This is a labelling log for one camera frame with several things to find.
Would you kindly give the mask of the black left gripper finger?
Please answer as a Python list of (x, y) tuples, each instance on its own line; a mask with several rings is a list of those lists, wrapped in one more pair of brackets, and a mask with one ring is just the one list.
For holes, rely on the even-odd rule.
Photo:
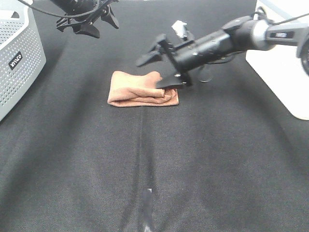
[(109, 23), (115, 29), (119, 29), (119, 22), (115, 17), (111, 6), (106, 6), (102, 9), (101, 20)]
[(90, 24), (75, 24), (72, 26), (75, 34), (87, 35), (94, 38), (100, 38), (99, 30)]

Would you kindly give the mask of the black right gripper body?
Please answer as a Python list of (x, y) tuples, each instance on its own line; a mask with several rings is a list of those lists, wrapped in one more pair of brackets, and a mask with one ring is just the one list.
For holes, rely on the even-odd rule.
[(198, 40), (184, 42), (174, 46), (165, 34), (157, 37), (164, 53), (174, 66), (177, 75), (191, 86), (188, 72), (205, 64), (215, 63), (232, 53), (232, 40), (227, 33), (212, 33)]

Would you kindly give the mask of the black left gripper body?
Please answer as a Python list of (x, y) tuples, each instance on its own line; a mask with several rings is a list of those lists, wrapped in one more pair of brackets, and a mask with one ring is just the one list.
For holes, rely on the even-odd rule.
[(65, 12), (65, 18), (62, 16), (56, 22), (58, 30), (64, 30), (66, 27), (72, 27), (75, 24), (92, 25), (99, 17), (101, 18), (102, 9), (111, 6), (112, 0), (54, 0), (57, 7)]

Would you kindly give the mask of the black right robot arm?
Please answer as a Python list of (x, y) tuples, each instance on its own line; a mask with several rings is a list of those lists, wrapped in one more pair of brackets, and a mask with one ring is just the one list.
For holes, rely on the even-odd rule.
[(236, 18), (199, 39), (185, 31), (183, 42), (178, 45), (173, 45), (165, 34), (160, 34), (149, 52), (136, 61), (136, 66), (162, 61), (162, 56), (166, 55), (176, 72), (157, 82), (156, 88), (182, 88), (192, 85), (190, 70), (229, 62), (234, 55), (248, 50), (268, 51), (276, 45), (296, 46), (296, 57), (301, 60), (304, 71), (309, 71), (308, 24), (275, 23), (262, 13), (257, 19), (253, 15)]

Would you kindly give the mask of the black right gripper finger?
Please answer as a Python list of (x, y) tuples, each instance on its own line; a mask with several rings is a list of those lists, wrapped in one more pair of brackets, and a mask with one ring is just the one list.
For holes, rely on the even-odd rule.
[(161, 44), (154, 43), (151, 45), (150, 50), (142, 55), (140, 58), (136, 61), (137, 67), (142, 67), (151, 63), (162, 61), (162, 54), (164, 52), (164, 49)]
[(180, 75), (170, 75), (164, 77), (162, 80), (156, 83), (157, 89), (180, 89), (186, 84), (185, 81), (181, 79)]

